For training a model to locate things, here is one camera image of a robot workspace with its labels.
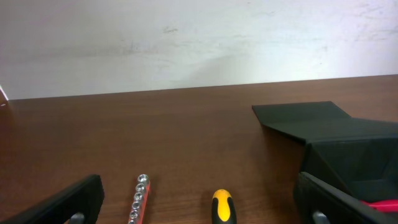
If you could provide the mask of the small orange-handled cutting pliers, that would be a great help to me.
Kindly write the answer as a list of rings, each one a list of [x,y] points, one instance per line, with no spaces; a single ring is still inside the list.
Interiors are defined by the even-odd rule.
[[[394,200],[383,200],[378,202],[365,202],[367,206],[382,212],[382,213],[397,213],[398,212],[398,199]]]

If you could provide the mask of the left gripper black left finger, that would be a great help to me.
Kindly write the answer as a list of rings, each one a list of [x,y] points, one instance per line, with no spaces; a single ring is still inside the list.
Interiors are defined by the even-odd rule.
[[[103,200],[101,177],[92,174],[2,223],[96,223]]]

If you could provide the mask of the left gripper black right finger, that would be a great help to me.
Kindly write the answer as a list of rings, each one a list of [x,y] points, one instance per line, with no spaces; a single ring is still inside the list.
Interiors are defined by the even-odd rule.
[[[293,196],[304,224],[397,224],[396,215],[379,212],[306,172],[299,173]]]

